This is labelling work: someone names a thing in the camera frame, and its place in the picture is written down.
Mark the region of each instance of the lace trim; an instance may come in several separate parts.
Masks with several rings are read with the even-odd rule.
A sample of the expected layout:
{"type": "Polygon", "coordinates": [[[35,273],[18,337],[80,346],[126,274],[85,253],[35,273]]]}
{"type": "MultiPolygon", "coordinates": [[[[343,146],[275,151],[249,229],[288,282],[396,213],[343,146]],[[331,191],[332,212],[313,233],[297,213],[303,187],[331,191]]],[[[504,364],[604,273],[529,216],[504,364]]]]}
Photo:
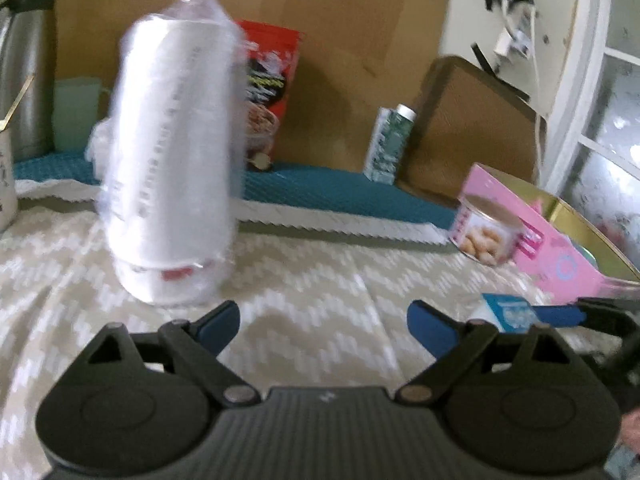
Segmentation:
{"type": "MultiPolygon", "coordinates": [[[[75,180],[17,180],[18,197],[41,199],[56,197],[66,202],[90,202],[99,186],[75,180]]],[[[446,244],[447,232],[433,224],[412,224],[347,213],[305,209],[288,205],[239,200],[234,204],[236,218],[243,222],[278,225],[320,232],[335,232],[373,238],[388,238],[428,244],[446,244]]]]}

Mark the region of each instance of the stack of plastic cups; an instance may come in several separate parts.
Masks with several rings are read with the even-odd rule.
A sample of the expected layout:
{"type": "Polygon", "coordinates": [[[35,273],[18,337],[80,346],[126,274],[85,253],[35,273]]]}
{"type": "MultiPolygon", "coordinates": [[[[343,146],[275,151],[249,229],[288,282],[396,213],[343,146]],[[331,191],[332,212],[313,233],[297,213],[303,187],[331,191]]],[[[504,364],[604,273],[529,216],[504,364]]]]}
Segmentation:
{"type": "Polygon", "coordinates": [[[153,16],[126,41],[103,212],[116,274],[145,303],[202,301],[230,272],[241,33],[153,16]]]}

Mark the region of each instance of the cardboard box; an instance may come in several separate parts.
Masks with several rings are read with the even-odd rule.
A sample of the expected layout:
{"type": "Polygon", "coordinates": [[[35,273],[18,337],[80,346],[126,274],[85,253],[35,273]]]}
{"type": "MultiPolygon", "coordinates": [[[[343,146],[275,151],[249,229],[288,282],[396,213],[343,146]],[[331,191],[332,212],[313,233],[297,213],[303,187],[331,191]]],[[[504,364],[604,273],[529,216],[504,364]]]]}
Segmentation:
{"type": "MultiPolygon", "coordinates": [[[[124,31],[172,1],[58,0],[57,77],[111,87],[124,31]]],[[[235,19],[305,35],[274,156],[360,172],[378,108],[410,103],[437,57],[448,0],[220,2],[235,19]]]]}

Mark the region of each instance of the chevron tablecloth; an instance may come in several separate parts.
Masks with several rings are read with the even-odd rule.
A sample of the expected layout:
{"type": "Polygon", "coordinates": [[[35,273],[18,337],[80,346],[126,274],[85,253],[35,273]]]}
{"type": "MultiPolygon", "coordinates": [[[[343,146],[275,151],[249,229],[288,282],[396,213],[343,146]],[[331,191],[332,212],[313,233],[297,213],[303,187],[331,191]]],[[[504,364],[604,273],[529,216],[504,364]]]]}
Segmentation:
{"type": "Polygon", "coordinates": [[[39,478],[48,465],[34,432],[37,406],[81,348],[109,321],[132,332],[196,319],[221,300],[241,309],[221,361],[266,392],[277,384],[390,390],[431,360],[408,334],[406,308],[423,298],[457,317],[478,292],[545,297],[513,266],[460,254],[373,249],[241,233],[236,270],[207,305],[155,308],[132,298],[111,266],[91,211],[22,211],[0,238],[0,478],[39,478]]]}

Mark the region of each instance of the white bottle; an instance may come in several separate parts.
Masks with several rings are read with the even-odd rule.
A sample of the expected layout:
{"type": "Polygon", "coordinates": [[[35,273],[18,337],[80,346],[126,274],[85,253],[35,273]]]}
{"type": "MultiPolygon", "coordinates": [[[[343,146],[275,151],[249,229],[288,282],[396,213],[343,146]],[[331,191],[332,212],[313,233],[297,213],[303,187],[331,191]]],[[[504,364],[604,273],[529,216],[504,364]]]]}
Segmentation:
{"type": "Polygon", "coordinates": [[[5,129],[0,131],[0,233],[9,227],[17,214],[18,197],[15,194],[11,132],[5,129]]]}

